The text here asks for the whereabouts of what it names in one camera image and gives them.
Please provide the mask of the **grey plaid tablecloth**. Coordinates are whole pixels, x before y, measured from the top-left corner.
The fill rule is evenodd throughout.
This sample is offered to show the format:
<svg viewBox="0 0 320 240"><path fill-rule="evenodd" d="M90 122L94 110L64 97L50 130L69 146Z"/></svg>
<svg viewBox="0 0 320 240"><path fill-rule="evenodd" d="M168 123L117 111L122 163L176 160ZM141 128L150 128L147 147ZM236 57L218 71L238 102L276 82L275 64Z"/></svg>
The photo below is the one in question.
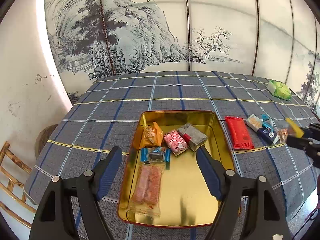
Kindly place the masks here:
<svg viewBox="0 0 320 240"><path fill-rule="evenodd" d="M189 123L207 136L205 147L225 169L242 177L262 175L271 184L287 219L316 188L319 169L301 150L278 142L271 146L252 129L251 150L236 150L226 118L267 115L276 128L286 118L305 127L316 122L297 95L273 96L268 80L221 72L151 72L95 81L62 119L43 148L24 190L39 203L54 176L74 178L94 168L121 148L115 178L99 206L115 239L204 239L220 203L210 194L197 165L186 150L159 164L161 181L156 205L137 205L132 196L143 166L139 145L147 126L164 133Z"/></svg>

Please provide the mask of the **clear long pastry packet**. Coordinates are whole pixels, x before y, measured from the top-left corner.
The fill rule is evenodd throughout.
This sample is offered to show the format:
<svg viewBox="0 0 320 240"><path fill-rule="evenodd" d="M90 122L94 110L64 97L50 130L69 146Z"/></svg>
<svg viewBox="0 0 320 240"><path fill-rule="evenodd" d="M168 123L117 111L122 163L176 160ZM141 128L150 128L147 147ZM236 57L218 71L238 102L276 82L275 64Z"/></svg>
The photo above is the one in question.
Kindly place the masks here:
<svg viewBox="0 0 320 240"><path fill-rule="evenodd" d="M138 165L135 187L127 205L129 211L151 217L160 216L159 199L163 172L163 165Z"/></svg>

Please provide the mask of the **blue clear cookie wrapper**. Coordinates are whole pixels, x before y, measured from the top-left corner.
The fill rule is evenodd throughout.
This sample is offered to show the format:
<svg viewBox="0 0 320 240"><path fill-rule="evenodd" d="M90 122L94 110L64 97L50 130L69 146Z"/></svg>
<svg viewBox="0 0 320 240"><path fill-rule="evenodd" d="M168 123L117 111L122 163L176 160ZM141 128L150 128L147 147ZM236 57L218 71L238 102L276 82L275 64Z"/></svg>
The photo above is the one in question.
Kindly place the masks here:
<svg viewBox="0 0 320 240"><path fill-rule="evenodd" d="M273 120L270 119L270 117L267 114L261 115L262 121L263 121L263 127L268 128L269 130L274 130L274 123Z"/></svg>

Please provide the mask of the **navy cracker packet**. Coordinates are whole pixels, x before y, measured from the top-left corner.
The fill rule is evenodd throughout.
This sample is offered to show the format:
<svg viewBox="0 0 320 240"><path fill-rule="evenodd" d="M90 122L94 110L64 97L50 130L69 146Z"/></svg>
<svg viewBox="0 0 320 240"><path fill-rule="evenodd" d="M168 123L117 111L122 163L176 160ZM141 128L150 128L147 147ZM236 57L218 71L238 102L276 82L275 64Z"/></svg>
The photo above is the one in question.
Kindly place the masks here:
<svg viewBox="0 0 320 240"><path fill-rule="evenodd" d="M268 145L275 145L279 141L276 129L273 131L263 127L262 118L251 114L245 121L246 125L250 127L259 137L261 137Z"/></svg>

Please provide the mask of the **clear orange fried twist bag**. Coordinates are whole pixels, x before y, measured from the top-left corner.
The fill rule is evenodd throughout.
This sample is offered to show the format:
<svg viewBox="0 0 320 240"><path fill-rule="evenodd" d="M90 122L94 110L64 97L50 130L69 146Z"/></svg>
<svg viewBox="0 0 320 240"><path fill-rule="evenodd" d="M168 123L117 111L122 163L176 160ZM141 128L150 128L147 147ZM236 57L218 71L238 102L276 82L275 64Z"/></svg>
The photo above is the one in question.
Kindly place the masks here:
<svg viewBox="0 0 320 240"><path fill-rule="evenodd" d="M285 143L288 137L288 129L287 128L279 128L277 130L277 135L281 143Z"/></svg>

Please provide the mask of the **red gold toffee tin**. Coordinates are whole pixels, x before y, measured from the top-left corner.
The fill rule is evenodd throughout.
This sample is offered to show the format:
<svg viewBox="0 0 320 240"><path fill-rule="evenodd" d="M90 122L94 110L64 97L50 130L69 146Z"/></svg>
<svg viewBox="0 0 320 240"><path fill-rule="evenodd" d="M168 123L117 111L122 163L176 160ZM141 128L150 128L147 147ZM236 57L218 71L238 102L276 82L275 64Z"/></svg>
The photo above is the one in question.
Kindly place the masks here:
<svg viewBox="0 0 320 240"><path fill-rule="evenodd" d="M212 111L146 111L138 126L156 122L164 133L190 123L208 139L205 147L225 169L234 163L217 115ZM137 179L140 150L131 145L120 190L118 216L125 223L159 228L191 228L213 223L220 202L213 197L196 162L196 153L188 149L179 156L170 156L170 169L162 174L159 199L160 216L135 214L127 209Z"/></svg>

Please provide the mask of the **grey snack block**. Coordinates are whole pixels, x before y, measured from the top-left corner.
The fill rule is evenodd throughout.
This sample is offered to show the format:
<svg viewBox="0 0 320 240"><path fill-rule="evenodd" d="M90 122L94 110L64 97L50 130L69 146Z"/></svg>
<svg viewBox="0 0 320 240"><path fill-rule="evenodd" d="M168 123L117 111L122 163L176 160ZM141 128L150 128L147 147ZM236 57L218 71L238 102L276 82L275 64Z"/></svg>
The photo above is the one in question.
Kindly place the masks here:
<svg viewBox="0 0 320 240"><path fill-rule="evenodd" d="M193 152L196 152L199 147L203 146L208 139L204 133L190 123L181 126L177 131Z"/></svg>

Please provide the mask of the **wooden chair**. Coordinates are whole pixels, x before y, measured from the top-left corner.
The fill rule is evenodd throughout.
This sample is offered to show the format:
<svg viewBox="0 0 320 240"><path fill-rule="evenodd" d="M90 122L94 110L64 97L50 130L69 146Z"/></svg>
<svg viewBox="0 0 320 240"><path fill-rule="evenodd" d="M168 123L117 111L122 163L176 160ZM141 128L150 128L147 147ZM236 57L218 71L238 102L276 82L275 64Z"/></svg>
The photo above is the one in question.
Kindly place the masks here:
<svg viewBox="0 0 320 240"><path fill-rule="evenodd" d="M15 154L12 153L10 150L10 144L8 141L5 141L2 149L1 149L1 173L4 174L8 178L8 184L5 186L1 183L1 190L3 190L9 197L11 197L17 204L21 205L23 208L27 209L32 213L36 213L36 209L31 207L26 203L27 201L27 194L22 193L21 197L16 196L13 190L15 186L23 189L24 184L16 179L12 174L10 174L3 166L3 160L5 157L8 157L15 165L17 165L21 170L26 172L27 174L31 174L31 168L26 165L20 158L18 158ZM13 219L18 221L20 224L24 225L25 227L31 229L31 223L20 217L18 214L14 213L9 207L7 207L3 202L1 202L1 209L5 211L9 216Z"/></svg>

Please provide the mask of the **round wooden stool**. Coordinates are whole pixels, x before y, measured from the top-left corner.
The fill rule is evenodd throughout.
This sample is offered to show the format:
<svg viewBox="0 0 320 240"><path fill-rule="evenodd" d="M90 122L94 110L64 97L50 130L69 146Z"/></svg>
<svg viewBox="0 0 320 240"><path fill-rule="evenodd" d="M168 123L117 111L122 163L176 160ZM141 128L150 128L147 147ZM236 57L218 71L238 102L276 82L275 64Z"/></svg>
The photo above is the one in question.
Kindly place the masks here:
<svg viewBox="0 0 320 240"><path fill-rule="evenodd" d="M36 159L39 157L45 144L47 143L51 134L53 133L53 131L56 129L57 126L58 126L58 124L50 125L50 126L44 128L37 136L36 141L35 141L35 146L34 146Z"/></svg>

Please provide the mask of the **painted folding screen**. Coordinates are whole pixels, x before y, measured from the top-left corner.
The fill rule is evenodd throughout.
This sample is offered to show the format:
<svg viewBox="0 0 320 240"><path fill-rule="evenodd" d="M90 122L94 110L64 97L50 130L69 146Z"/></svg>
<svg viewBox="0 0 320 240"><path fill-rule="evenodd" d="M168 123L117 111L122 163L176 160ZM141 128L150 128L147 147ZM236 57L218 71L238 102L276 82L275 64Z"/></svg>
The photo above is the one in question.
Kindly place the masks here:
<svg viewBox="0 0 320 240"><path fill-rule="evenodd" d="M98 78L204 70L278 80L319 109L319 22L304 0L44 0L73 98Z"/></svg>

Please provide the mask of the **green tissue pack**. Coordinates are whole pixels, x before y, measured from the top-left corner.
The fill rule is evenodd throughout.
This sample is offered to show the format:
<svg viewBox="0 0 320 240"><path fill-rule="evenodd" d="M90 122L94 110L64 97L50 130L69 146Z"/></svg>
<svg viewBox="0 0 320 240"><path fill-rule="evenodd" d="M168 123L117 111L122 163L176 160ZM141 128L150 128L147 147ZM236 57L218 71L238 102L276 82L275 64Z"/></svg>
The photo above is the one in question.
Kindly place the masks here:
<svg viewBox="0 0 320 240"><path fill-rule="evenodd" d="M283 100L289 101L291 99L291 90L287 87L286 84L275 81L269 80L267 85L268 91L275 97L278 97Z"/></svg>

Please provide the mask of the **pink white patterned snack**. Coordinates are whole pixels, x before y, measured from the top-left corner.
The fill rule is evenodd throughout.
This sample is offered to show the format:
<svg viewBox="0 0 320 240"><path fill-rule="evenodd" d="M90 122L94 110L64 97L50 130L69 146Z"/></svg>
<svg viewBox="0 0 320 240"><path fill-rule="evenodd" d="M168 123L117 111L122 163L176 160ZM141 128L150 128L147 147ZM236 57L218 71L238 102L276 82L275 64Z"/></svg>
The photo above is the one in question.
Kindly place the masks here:
<svg viewBox="0 0 320 240"><path fill-rule="evenodd" d="M187 143L176 130L165 133L163 139L176 157L188 149Z"/></svg>

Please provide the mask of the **orange snack pouch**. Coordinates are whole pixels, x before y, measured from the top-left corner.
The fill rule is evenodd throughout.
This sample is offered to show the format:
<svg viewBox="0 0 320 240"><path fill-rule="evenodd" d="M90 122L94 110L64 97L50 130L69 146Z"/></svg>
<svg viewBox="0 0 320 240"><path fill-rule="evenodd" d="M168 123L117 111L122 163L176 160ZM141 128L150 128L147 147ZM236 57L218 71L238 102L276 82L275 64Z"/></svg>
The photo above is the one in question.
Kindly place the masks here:
<svg viewBox="0 0 320 240"><path fill-rule="evenodd" d="M163 131L156 122L145 127L138 126L133 137L132 145L136 149L161 146Z"/></svg>

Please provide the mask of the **red snack packet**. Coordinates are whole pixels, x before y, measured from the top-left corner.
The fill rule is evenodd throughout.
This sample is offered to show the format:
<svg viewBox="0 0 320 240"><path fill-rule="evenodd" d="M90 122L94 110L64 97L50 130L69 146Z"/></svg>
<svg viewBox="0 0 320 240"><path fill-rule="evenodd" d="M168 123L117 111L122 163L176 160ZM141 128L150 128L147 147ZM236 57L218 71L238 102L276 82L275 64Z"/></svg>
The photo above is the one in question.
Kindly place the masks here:
<svg viewBox="0 0 320 240"><path fill-rule="evenodd" d="M254 148L253 141L242 118L226 116L225 121L235 150L251 150Z"/></svg>

